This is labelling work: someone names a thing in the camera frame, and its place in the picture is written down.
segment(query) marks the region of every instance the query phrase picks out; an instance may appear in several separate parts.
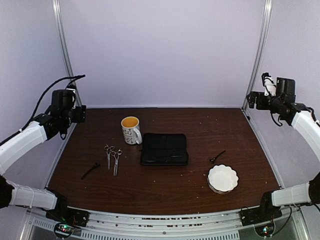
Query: mug handle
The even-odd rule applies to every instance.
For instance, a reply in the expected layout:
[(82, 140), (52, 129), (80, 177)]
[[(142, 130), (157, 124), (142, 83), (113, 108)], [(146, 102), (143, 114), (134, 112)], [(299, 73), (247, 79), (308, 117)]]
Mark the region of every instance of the mug handle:
[(141, 132), (140, 132), (137, 128), (134, 128), (133, 131), (135, 132), (136, 136), (138, 137), (138, 139), (135, 140), (135, 142), (136, 142), (137, 144), (142, 144)]

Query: white wall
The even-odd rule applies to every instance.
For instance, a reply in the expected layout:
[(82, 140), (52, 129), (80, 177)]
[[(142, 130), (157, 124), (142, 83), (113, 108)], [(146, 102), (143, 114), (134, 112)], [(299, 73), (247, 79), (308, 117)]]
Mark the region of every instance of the white wall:
[(264, 0), (63, 0), (89, 107), (240, 107)]
[[(51, 0), (1, 1), (0, 33), (2, 141), (28, 121), (42, 92), (67, 74)], [(38, 113), (50, 102), (51, 92), (43, 99)], [(36, 147), (4, 176), (18, 184), (43, 188), (61, 144), (56, 136)], [(17, 207), (0, 209), (1, 239), (17, 239), (24, 214), (25, 209)]]
[[(273, 1), (272, 17), (259, 76), (254, 90), (264, 91), (261, 74), (295, 79), (296, 102), (314, 108), (320, 118), (320, 2)], [(292, 127), (277, 127), (267, 111), (249, 110), (265, 140), (285, 187), (312, 180), (320, 162), (305, 140)], [(305, 214), (310, 229), (319, 226), (315, 207)], [(314, 239), (317, 232), (311, 230)]]

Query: robotic arm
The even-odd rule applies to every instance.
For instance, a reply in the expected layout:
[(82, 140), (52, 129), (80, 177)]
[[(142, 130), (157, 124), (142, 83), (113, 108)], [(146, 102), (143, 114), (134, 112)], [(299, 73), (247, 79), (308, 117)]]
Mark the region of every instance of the robotic arm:
[[(64, 79), (75, 81), (83, 77), (85, 75), (65, 77), (55, 83)], [(53, 91), (51, 105), (45, 113), (32, 117), (25, 128), (0, 143), (0, 208), (9, 205), (37, 207), (55, 210), (57, 216), (67, 212), (67, 199), (59, 193), (16, 184), (6, 180), (3, 174), (25, 153), (58, 133), (64, 140), (71, 123), (85, 122), (86, 106), (75, 106), (75, 101), (76, 89), (70, 83), (66, 89)]]
[[(280, 120), (297, 130), (320, 161), (320, 124), (314, 110), (303, 103), (296, 103), (295, 81), (277, 78), (276, 84), (269, 73), (262, 74), (264, 92), (252, 91), (246, 98), (250, 108), (269, 110), (272, 120), (279, 127)], [(279, 114), (276, 122), (273, 114)], [(256, 224), (280, 217), (281, 206), (320, 204), (320, 173), (310, 182), (264, 193), (260, 206), (240, 211), (242, 224)]]

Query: patterned mug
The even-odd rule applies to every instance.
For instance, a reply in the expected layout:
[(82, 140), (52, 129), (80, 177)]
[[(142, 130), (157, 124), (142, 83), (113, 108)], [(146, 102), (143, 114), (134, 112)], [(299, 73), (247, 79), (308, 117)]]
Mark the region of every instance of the patterned mug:
[(124, 141), (127, 144), (142, 144), (139, 119), (135, 116), (127, 116), (121, 121)]

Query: black pouch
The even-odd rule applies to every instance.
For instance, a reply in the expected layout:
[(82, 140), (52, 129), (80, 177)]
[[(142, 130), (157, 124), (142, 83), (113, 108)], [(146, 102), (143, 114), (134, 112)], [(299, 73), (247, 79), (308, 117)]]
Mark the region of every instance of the black pouch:
[(143, 166), (188, 165), (187, 138), (184, 134), (145, 133), (140, 164)]

